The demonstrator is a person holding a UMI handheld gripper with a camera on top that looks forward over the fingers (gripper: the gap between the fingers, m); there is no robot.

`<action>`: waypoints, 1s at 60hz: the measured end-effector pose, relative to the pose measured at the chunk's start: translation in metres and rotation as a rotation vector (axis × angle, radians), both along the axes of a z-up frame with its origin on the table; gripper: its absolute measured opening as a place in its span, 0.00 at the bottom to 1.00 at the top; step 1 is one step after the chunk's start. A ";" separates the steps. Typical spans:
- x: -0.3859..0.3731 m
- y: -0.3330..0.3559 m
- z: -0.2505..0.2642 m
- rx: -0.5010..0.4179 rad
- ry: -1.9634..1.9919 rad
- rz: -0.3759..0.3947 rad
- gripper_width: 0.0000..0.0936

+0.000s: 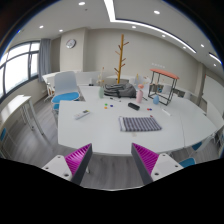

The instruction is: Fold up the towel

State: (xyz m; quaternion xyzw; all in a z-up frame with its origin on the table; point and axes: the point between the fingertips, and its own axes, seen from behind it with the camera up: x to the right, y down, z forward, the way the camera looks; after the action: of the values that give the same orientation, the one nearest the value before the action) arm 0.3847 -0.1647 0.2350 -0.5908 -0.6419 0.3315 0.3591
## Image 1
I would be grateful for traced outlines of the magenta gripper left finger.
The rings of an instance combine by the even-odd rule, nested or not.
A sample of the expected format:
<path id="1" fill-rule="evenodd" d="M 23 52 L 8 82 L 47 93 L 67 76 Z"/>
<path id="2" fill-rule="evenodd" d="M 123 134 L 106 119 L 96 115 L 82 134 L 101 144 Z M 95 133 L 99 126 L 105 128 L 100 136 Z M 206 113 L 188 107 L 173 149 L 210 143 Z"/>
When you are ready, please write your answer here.
<path id="1" fill-rule="evenodd" d="M 72 173 L 71 181 L 79 185 L 92 156 L 92 145 L 87 144 L 65 157 L 65 161 Z"/>

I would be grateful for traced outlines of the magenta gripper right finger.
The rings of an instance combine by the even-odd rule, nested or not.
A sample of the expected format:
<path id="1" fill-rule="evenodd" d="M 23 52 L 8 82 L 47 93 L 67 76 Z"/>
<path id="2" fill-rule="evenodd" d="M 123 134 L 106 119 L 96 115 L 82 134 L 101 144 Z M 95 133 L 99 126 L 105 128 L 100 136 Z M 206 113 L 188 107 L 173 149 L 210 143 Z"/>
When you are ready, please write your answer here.
<path id="1" fill-rule="evenodd" d="M 147 185 L 153 182 L 151 173 L 158 160 L 159 155 L 136 143 L 132 144 L 131 153 L 142 178 L 143 184 Z"/>

